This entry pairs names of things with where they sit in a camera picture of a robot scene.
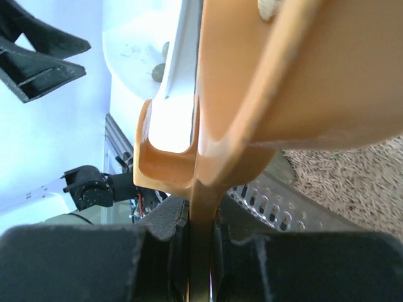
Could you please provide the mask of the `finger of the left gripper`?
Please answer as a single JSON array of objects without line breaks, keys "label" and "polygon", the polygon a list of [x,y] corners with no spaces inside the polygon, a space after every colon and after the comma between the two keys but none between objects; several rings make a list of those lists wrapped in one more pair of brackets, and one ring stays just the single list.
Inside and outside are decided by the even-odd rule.
[{"label": "finger of the left gripper", "polygon": [[85,75],[81,65],[20,47],[1,47],[1,81],[22,103],[41,98]]},{"label": "finger of the left gripper", "polygon": [[88,41],[37,19],[16,1],[1,1],[1,37],[15,43],[24,34],[40,53],[66,59],[91,48]]}]

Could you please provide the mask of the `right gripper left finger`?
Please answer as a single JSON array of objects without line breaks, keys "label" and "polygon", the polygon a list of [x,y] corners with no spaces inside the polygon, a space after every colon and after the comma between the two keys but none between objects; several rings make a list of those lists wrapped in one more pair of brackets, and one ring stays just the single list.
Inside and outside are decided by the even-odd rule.
[{"label": "right gripper left finger", "polygon": [[136,226],[145,232],[133,258],[128,301],[186,301],[189,202],[170,196]]}]

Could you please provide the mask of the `orange litter scoop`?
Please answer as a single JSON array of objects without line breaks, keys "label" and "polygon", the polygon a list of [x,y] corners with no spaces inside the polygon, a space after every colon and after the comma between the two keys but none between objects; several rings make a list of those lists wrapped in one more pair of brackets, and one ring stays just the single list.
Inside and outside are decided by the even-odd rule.
[{"label": "orange litter scoop", "polygon": [[229,188],[277,150],[344,149],[402,132],[402,2],[282,1],[264,21],[252,1],[205,1],[195,132],[176,154],[135,139],[133,181],[190,202],[190,301],[208,301],[213,220]]}]

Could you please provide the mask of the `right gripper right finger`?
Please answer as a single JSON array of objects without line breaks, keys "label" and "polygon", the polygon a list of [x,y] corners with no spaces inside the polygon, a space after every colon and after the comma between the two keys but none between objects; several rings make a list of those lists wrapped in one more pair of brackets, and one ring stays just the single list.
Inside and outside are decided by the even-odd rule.
[{"label": "right gripper right finger", "polygon": [[217,209],[212,243],[212,290],[215,301],[264,301],[261,270],[253,235],[270,232],[232,198]]}]

